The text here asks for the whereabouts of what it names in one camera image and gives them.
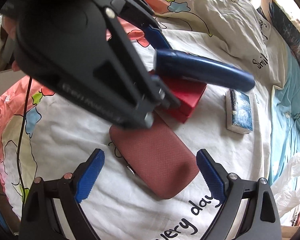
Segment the person's left hand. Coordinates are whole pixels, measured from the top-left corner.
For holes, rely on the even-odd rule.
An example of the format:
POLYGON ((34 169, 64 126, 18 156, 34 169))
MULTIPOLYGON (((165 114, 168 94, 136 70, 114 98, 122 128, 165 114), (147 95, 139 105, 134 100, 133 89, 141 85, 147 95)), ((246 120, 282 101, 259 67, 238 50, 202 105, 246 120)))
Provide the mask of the person's left hand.
POLYGON ((15 60, 12 61, 12 55, 15 47, 15 37, 16 37, 16 27, 17 22, 14 19, 11 19, 7 16, 2 17, 2 27, 7 33, 7 40, 4 46, 4 50, 2 53, 2 59, 11 65, 12 70, 17 72, 20 70, 17 62, 15 60))

